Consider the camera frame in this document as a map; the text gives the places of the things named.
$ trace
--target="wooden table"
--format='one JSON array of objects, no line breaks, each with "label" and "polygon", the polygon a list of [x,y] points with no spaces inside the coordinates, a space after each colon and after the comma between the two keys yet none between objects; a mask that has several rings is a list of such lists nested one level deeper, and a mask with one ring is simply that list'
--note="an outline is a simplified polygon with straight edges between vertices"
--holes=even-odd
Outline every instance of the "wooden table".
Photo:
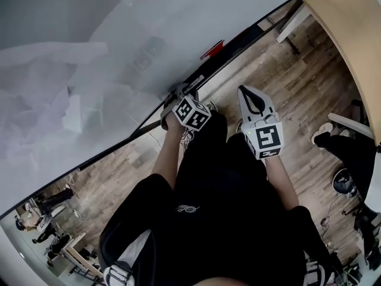
[{"label": "wooden table", "polygon": [[381,5],[377,0],[304,0],[345,60],[381,142]]},{"label": "wooden table", "polygon": [[74,249],[74,246],[78,244],[78,242],[86,235],[86,233],[82,233],[77,238],[70,240],[65,247],[61,250],[62,253],[76,266],[83,269],[84,271],[90,271],[94,276],[98,276],[103,278],[102,272],[97,270],[90,262],[85,260],[77,250]]}]

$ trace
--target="person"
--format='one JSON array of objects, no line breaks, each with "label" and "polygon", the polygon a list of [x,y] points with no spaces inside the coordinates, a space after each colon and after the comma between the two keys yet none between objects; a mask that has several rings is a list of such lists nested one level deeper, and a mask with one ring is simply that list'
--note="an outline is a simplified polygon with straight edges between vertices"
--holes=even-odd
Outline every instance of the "person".
[{"label": "person", "polygon": [[195,133],[177,171],[184,128],[170,113],[150,176],[140,181],[99,239],[103,271],[147,229],[132,266],[135,285],[300,285],[306,252],[332,269],[327,248],[280,157],[256,160],[245,137],[227,138],[216,111]]},{"label": "person", "polygon": [[[69,185],[66,185],[66,188],[63,191],[49,197],[42,204],[39,205],[38,208],[41,212],[41,215],[37,211],[37,209],[31,207],[31,208],[29,208],[30,215],[29,215],[28,219],[24,220],[24,219],[20,219],[17,216],[15,216],[16,228],[19,229],[20,231],[30,231],[32,229],[36,229],[38,224],[42,221],[44,215],[50,214],[52,209],[57,204],[62,203],[66,200],[69,200],[73,195],[74,195],[73,191],[71,190]],[[43,238],[39,237],[39,239],[37,239],[36,242],[40,243],[43,239],[45,240],[47,238],[46,235],[47,234],[40,235],[40,237],[43,237]]]},{"label": "person", "polygon": [[358,192],[365,199],[373,176],[377,147],[372,139],[360,133],[351,138],[348,129],[344,129],[340,135],[331,135],[332,130],[331,123],[321,125],[312,135],[312,143],[324,148],[343,162]]},{"label": "person", "polygon": [[65,245],[67,244],[67,242],[70,240],[70,235],[69,234],[66,234],[65,236],[63,236],[62,238],[55,238],[55,240],[52,242],[53,244],[51,244],[49,247],[48,247],[48,265],[53,265],[52,264],[52,259],[54,259],[57,255],[60,255],[61,254],[61,250],[63,247],[65,247]]},{"label": "person", "polygon": [[57,234],[57,230],[50,223],[48,227],[37,237],[37,239],[35,238],[32,239],[32,243],[40,244],[46,241],[50,237],[50,235],[56,236],[56,234]]},{"label": "person", "polygon": [[[377,147],[372,139],[358,132],[355,133],[355,138],[351,138],[348,129],[344,129],[339,135],[331,135],[332,130],[331,123],[321,125],[312,135],[312,143],[324,148],[343,162],[361,198],[365,200],[373,176]],[[375,250],[378,251],[379,243],[373,234],[374,226],[370,223],[377,213],[365,204],[360,205],[361,208],[356,214],[355,228],[363,235],[364,254],[368,257],[374,254]]]}]

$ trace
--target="white sneaker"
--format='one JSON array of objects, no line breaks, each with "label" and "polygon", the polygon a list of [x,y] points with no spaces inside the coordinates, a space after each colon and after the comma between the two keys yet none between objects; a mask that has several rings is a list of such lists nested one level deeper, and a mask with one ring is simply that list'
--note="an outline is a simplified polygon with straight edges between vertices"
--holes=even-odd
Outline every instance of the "white sneaker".
[{"label": "white sneaker", "polygon": [[216,104],[213,101],[210,101],[210,102],[206,103],[205,106],[207,106],[207,108],[210,111],[215,110],[216,112],[218,112],[218,108],[217,108]]},{"label": "white sneaker", "polygon": [[339,136],[349,136],[349,130],[343,129],[342,132],[339,134]]},{"label": "white sneaker", "polygon": [[321,125],[319,130],[317,132],[315,132],[311,137],[312,144],[314,144],[314,145],[316,144],[314,141],[316,136],[319,136],[325,132],[331,133],[332,130],[333,130],[333,125],[331,123],[324,123],[323,125]]},{"label": "white sneaker", "polygon": [[77,198],[79,198],[79,196],[77,195],[77,193],[76,192],[74,192],[74,190],[70,187],[70,185],[69,184],[65,184],[65,188],[68,188],[70,191],[72,191],[73,192],[73,194],[77,197]]}]

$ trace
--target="wire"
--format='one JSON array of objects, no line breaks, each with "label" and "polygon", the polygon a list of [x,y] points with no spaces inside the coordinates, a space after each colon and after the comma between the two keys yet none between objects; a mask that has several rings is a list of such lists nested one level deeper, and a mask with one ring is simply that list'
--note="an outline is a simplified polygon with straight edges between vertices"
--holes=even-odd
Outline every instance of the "wire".
[{"label": "wire", "polygon": [[66,177],[65,177],[65,180],[66,180],[66,183],[67,183],[67,184],[75,185],[73,176],[72,176],[71,174],[68,174],[68,175],[67,175],[67,179],[66,179]]},{"label": "wire", "polygon": [[191,140],[193,140],[195,134],[192,130],[186,128],[182,137],[181,137],[181,141],[180,141],[180,144],[183,146],[183,151],[185,153],[186,149],[188,148],[188,145],[189,143],[191,142]]},{"label": "wire", "polygon": [[148,132],[148,134],[149,134],[151,137],[153,137],[153,138],[155,139],[155,141],[156,141],[156,143],[157,143],[157,146],[158,146],[158,148],[160,148],[160,150],[161,150],[161,146],[160,146],[160,143],[159,143],[159,141],[157,140],[157,138],[155,138],[153,135],[151,135],[151,133],[150,133],[150,132]]},{"label": "wire", "polygon": [[320,235],[320,238],[323,240],[324,238],[324,235],[326,234],[326,232],[328,231],[328,228],[329,228],[329,220],[330,220],[330,216],[329,216],[329,213],[331,212],[331,208],[332,208],[332,204],[335,203],[335,201],[337,199],[339,199],[341,195],[338,195],[336,196],[335,200],[333,200],[329,206],[329,209],[328,209],[328,213],[327,213],[327,216],[324,217],[321,221],[320,221],[320,226],[321,226],[321,229],[323,230],[323,234]]},{"label": "wire", "polygon": [[67,203],[67,207],[74,213],[74,216],[77,217],[77,219],[78,219],[80,222],[83,222],[82,217],[81,217],[81,215],[78,213],[78,211],[75,210],[75,209],[73,209],[73,208],[71,207],[71,205],[70,205],[70,203],[69,203],[68,200],[66,200],[66,203]]}]

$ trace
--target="black pants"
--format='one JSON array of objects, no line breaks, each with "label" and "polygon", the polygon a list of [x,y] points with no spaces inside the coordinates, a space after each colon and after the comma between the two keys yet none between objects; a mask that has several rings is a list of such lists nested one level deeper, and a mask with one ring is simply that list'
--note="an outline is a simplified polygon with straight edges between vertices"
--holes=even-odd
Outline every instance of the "black pants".
[{"label": "black pants", "polygon": [[50,224],[43,233],[41,233],[40,236],[38,236],[36,242],[42,243],[43,241],[46,241],[50,235],[55,235],[55,229]]},{"label": "black pants", "polygon": [[63,191],[49,197],[45,200],[40,206],[39,209],[43,215],[48,214],[52,211],[53,207],[59,203],[69,200],[73,196],[73,191],[69,188],[64,189]]},{"label": "black pants", "polygon": [[180,164],[176,178],[176,190],[182,189],[187,184],[192,185],[198,180],[200,170],[211,164],[229,166],[248,177],[264,180],[267,179],[265,165],[257,160],[248,144],[245,136],[238,133],[227,137],[227,121],[222,114],[212,111],[212,116],[204,127],[195,133],[194,139],[189,143],[184,158]]},{"label": "black pants", "polygon": [[315,143],[339,158],[348,169],[354,183],[363,199],[368,194],[371,177],[373,175],[376,146],[374,141],[358,134],[356,139],[347,136],[330,136],[325,132],[315,137]]}]

